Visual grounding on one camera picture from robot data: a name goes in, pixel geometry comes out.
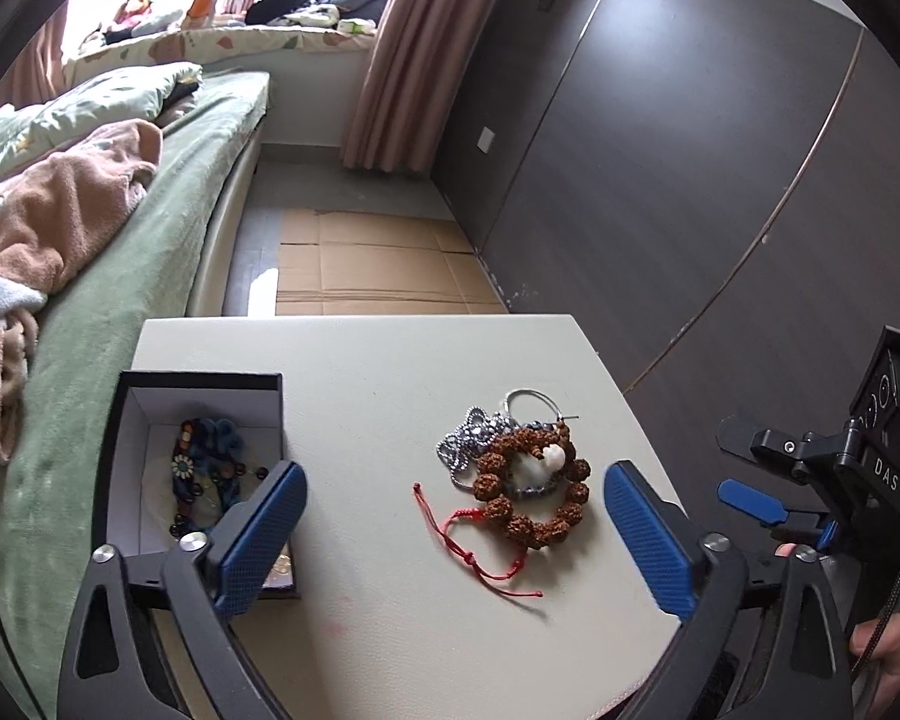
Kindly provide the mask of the person right hand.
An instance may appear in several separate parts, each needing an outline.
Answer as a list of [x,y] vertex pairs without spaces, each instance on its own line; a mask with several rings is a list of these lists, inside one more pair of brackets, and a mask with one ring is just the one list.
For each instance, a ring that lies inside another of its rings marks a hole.
[[[777,546],[775,555],[787,557],[795,546],[797,544],[781,544]],[[870,644],[870,639],[877,630],[878,622],[880,621],[862,622],[855,628],[850,639],[850,651],[854,655],[863,655],[866,645]],[[900,613],[894,613],[886,622],[883,633],[871,652],[870,661],[877,663],[880,679],[866,718],[881,718],[900,693]]]

